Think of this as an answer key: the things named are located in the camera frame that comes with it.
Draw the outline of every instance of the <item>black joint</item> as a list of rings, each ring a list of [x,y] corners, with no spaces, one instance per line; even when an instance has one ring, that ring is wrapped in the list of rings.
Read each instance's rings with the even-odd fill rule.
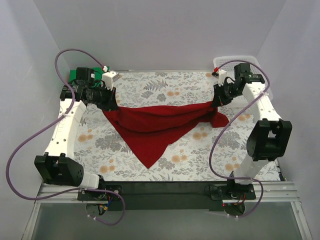
[[[253,161],[268,160],[274,161],[285,154],[292,124],[290,121],[268,121],[267,119],[259,120],[247,142],[246,150]]]

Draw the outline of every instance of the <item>black bracket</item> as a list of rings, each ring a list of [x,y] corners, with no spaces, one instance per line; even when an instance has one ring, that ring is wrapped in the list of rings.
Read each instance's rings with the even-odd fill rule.
[[[289,137],[292,131],[290,121],[269,121],[259,120],[247,142],[246,150],[253,161],[269,160],[274,161],[285,154]]]
[[[82,165],[63,153],[60,156],[49,156],[47,152],[37,155],[34,165],[46,184],[77,187],[84,176]]]

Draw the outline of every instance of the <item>green component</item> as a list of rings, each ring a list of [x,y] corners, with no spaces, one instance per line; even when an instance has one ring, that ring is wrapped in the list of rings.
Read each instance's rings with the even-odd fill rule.
[[[102,74],[104,73],[104,71],[102,71],[101,67],[91,67],[91,69],[93,69],[95,72],[98,72],[98,73],[95,74],[94,79],[95,80],[101,80]],[[76,70],[70,70],[69,82],[71,82],[75,78],[76,78]],[[99,84],[100,84],[100,82],[97,82],[94,85],[94,88],[97,87]]]

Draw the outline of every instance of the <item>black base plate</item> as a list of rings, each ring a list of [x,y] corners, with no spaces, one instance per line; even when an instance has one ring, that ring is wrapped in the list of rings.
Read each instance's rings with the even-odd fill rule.
[[[117,190],[125,201],[126,210],[205,209],[220,212],[224,210],[222,200],[230,199],[230,196],[222,193],[226,187],[226,181],[103,181],[99,185],[99,189]],[[254,192],[246,194],[248,200],[255,198]],[[107,201],[109,196],[80,191],[77,199],[98,203]],[[121,211],[122,208],[120,199],[113,195],[108,211]]]

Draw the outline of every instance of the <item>glass panel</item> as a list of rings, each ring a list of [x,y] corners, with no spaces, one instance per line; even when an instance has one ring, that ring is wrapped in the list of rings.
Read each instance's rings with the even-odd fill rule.
[[[246,203],[246,209],[253,205]],[[290,202],[263,202],[252,215],[238,221],[205,212],[130,210],[121,223],[106,226],[87,217],[84,203],[42,203],[32,239],[302,239]],[[111,222],[118,216],[120,212],[109,211],[102,218]]]

